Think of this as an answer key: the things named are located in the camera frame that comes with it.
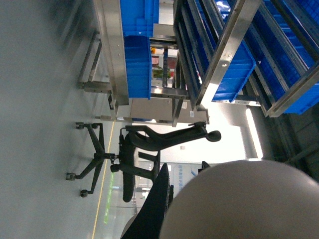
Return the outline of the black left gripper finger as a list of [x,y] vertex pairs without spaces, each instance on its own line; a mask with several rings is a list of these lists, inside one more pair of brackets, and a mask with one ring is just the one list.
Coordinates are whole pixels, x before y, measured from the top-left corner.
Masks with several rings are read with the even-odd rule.
[[127,229],[123,239],[158,239],[160,230],[173,201],[174,186],[170,184],[168,165],[162,165],[142,208]]

